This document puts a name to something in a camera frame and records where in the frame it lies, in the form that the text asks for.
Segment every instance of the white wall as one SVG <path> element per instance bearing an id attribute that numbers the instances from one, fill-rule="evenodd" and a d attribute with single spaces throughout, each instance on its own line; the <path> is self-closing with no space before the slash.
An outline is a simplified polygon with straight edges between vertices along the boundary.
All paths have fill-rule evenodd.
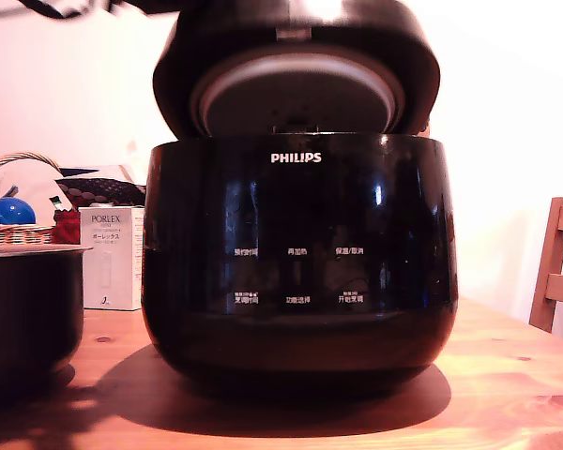
<path id="1" fill-rule="evenodd" d="M 563 196 L 563 0 L 405 3 L 443 73 L 432 137 L 447 147 L 461 293 L 527 321 L 550 199 Z M 145 171 L 172 139 L 151 75 L 173 19 L 0 21 L 0 155 Z"/>
<path id="2" fill-rule="evenodd" d="M 461 294 L 527 322 L 563 196 L 563 0 L 405 3 L 443 74 L 432 137 L 448 152 Z"/>

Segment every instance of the basket handle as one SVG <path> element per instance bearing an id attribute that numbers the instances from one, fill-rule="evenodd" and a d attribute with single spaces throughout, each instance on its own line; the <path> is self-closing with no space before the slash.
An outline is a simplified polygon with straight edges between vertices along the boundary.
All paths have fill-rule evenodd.
<path id="1" fill-rule="evenodd" d="M 20 159 L 33 159 L 35 161 L 44 162 L 44 163 L 48 164 L 49 166 L 54 167 L 55 169 L 58 170 L 59 173 L 61 173 L 60 168 L 58 167 L 58 164 L 56 164 L 56 162 L 54 162 L 52 159 L 50 159 L 49 157 L 44 157 L 44 156 L 39 155 L 37 153 L 31 153 L 31 152 L 13 153 L 11 155 L 5 155 L 4 157 L 0 157 L 0 168 L 2 166 L 6 166 L 7 164 L 9 164 L 9 162 L 18 161 Z"/>

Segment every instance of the black pot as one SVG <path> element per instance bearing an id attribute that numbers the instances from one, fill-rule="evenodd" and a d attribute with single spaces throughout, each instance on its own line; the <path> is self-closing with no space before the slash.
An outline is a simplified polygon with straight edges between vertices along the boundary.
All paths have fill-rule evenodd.
<path id="1" fill-rule="evenodd" d="M 78 246 L 0 246 L 0 403 L 43 387 L 77 349 L 82 257 Z"/>
<path id="2" fill-rule="evenodd" d="M 369 392 L 428 367 L 455 319 L 443 147 L 285 134 L 153 151 L 143 310 L 201 385 Z"/>

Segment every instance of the rice cooker lid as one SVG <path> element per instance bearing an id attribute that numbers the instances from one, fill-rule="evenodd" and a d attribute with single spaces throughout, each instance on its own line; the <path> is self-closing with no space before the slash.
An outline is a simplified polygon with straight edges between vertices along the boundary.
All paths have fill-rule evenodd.
<path id="1" fill-rule="evenodd" d="M 211 0 L 198 16 L 180 16 L 154 77 L 178 138 L 425 128 L 439 67 L 405 6 L 248 3 Z"/>

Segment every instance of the wicker basket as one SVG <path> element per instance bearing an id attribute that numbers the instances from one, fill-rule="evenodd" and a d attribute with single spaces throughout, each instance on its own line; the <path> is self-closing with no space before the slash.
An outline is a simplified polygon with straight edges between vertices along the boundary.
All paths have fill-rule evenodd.
<path id="1" fill-rule="evenodd" d="M 39 225 L 0 225 L 0 246 L 51 244 L 53 227 Z"/>
<path id="2" fill-rule="evenodd" d="M 20 159 L 34 159 L 60 169 L 54 161 L 35 153 L 16 153 L 0 158 L 0 167 Z M 40 225 L 0 225 L 0 245 L 51 244 L 53 227 Z"/>

